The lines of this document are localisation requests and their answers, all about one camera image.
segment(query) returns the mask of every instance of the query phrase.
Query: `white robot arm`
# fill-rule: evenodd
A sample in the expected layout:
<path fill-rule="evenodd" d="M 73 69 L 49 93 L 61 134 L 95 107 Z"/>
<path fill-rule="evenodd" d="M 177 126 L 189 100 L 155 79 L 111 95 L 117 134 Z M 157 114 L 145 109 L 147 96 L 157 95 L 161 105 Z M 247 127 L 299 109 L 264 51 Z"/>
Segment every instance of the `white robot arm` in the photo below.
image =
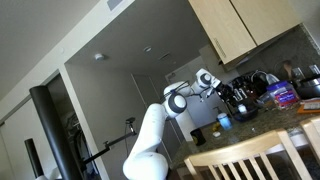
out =
<path fill-rule="evenodd" d="M 164 90 L 166 100 L 162 104 L 152 104 L 144 116 L 138 139 L 123 165 L 123 172 L 132 180 L 164 180 L 168 172 L 168 163 L 164 156 L 156 153 L 161 143 L 165 120 L 175 118 L 182 113 L 187 103 L 184 97 L 200 95 L 208 90 L 207 97 L 214 92 L 221 81 L 208 71 L 200 69 L 197 80 L 190 86 L 178 82 Z"/>

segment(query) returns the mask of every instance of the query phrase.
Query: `wooden cabinet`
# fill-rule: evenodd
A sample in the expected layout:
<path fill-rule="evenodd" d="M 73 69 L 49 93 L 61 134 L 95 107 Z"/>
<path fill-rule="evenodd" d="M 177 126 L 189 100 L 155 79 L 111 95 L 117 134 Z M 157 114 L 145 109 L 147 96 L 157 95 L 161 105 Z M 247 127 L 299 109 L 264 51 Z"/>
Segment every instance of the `wooden cabinet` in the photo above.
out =
<path fill-rule="evenodd" d="M 223 63 L 256 47 L 229 0 L 189 0 Z"/>
<path fill-rule="evenodd" d="M 287 0 L 189 0 L 224 64 L 299 24 Z"/>
<path fill-rule="evenodd" d="M 260 45 L 300 23 L 288 0 L 231 0 Z"/>

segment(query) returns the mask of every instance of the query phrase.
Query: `wooden chair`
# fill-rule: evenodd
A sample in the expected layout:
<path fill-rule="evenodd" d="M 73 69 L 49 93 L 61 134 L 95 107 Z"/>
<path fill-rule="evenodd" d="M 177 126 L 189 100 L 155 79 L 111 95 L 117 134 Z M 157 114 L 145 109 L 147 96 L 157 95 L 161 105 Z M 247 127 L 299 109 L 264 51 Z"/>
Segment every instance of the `wooden chair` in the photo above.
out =
<path fill-rule="evenodd" d="M 320 116 L 300 122 L 310 148 L 320 165 Z"/>
<path fill-rule="evenodd" d="M 272 179 L 278 179 L 265 151 L 279 144 L 282 144 L 287 152 L 289 160 L 291 160 L 295 167 L 298 176 L 303 180 L 312 179 L 284 129 L 273 130 L 252 139 L 217 150 L 190 155 L 184 161 L 195 179 L 203 179 L 199 168 L 203 168 L 204 166 L 209 167 L 215 179 L 221 179 L 221 176 L 223 176 L 224 179 L 230 179 L 229 174 L 233 175 L 233 177 L 231 177 L 232 179 L 241 179 L 239 174 L 244 174 L 247 179 L 253 179 L 253 174 L 250 173 L 245 161 L 251 163 L 259 179 L 265 179 L 261 168 L 262 163 L 259 165 L 256 161 L 256 157 L 260 157 L 270 177 Z M 242 172 L 238 171 L 235 165 L 239 165 L 241 168 L 238 169 L 242 169 Z"/>

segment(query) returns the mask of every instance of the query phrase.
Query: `backsplash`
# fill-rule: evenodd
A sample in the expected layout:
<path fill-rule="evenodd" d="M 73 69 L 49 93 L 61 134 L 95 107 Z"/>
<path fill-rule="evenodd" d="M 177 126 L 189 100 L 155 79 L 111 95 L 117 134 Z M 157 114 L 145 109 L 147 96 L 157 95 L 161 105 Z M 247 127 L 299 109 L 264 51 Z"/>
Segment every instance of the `backsplash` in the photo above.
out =
<path fill-rule="evenodd" d="M 238 73 L 262 70 L 276 75 L 280 80 L 288 79 L 283 61 L 290 60 L 292 68 L 300 67 L 306 77 L 312 76 L 309 65 L 320 67 L 319 48 L 315 46 L 302 25 L 290 30 L 272 45 L 237 67 Z"/>

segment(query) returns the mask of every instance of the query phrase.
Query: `countertop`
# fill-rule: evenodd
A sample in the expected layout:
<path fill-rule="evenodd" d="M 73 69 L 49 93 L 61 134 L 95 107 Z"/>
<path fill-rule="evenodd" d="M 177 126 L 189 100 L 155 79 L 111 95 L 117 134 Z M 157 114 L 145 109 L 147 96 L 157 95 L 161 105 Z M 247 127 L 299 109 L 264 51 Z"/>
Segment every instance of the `countertop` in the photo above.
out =
<path fill-rule="evenodd" d="M 299 122 L 320 114 L 297 114 L 298 107 L 299 105 L 294 105 L 284 110 L 273 109 L 269 111 L 260 109 L 257 117 L 246 122 L 238 122 L 231 119 L 232 129 L 225 131 L 220 127 L 218 131 L 221 135 L 219 137 L 212 135 L 212 124 L 209 124 L 201 128 L 206 143 L 196 146 L 193 141 L 182 142 L 175 157 L 172 159 L 170 168 L 177 169 L 185 166 L 184 159 L 190 154 L 235 144 L 273 129 L 284 128 L 287 130 L 289 136 L 301 134 L 302 129 L 299 126 Z"/>

